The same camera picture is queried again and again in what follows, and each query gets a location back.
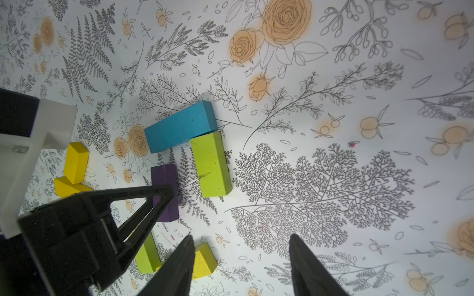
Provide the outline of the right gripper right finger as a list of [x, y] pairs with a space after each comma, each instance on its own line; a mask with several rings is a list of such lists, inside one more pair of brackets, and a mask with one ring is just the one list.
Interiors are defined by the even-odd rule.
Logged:
[[349, 295], [297, 234], [290, 236], [289, 254], [296, 296]]

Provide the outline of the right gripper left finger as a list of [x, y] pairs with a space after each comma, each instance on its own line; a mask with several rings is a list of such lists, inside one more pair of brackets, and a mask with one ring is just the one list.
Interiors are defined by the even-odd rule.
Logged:
[[195, 263], [195, 250], [193, 237], [189, 234], [138, 295], [188, 296]]

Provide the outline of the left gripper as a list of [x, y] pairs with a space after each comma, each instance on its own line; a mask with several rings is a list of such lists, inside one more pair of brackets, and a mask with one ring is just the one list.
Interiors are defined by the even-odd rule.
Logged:
[[[19, 228], [48, 292], [103, 291], [125, 271], [175, 197], [170, 185], [83, 192], [21, 216]], [[144, 198], [117, 226], [111, 203]]]

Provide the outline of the lime green short block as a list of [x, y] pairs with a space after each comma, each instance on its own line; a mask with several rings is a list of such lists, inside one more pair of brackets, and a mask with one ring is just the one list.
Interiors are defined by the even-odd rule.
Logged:
[[202, 196], [223, 197], [231, 193], [232, 182], [219, 131], [191, 139]]

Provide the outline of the teal block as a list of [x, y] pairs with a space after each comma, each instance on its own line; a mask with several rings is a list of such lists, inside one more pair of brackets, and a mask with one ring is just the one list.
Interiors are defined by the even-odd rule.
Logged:
[[144, 129], [150, 153], [158, 153], [218, 130], [209, 101], [201, 101]]

